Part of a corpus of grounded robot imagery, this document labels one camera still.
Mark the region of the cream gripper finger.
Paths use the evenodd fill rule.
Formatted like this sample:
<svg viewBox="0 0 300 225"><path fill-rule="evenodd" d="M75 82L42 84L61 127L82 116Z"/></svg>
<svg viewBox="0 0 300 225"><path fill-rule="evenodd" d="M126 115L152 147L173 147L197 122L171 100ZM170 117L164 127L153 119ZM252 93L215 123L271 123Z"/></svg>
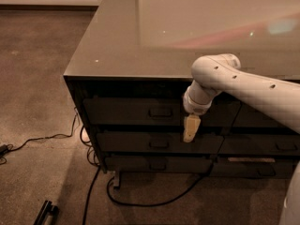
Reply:
<svg viewBox="0 0 300 225"><path fill-rule="evenodd" d="M183 142L184 143L191 143L194 140L195 136L196 136L195 132L184 131Z"/></svg>

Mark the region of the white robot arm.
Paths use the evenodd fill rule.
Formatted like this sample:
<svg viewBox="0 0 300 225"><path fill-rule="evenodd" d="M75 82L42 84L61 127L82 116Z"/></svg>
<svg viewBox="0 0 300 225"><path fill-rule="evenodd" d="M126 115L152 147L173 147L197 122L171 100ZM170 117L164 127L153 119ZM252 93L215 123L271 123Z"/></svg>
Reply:
<svg viewBox="0 0 300 225"><path fill-rule="evenodd" d="M206 55L191 66L192 84L183 95L187 112L183 140L192 142L201 116L225 92L300 134L300 84L246 73L233 54Z"/></svg>

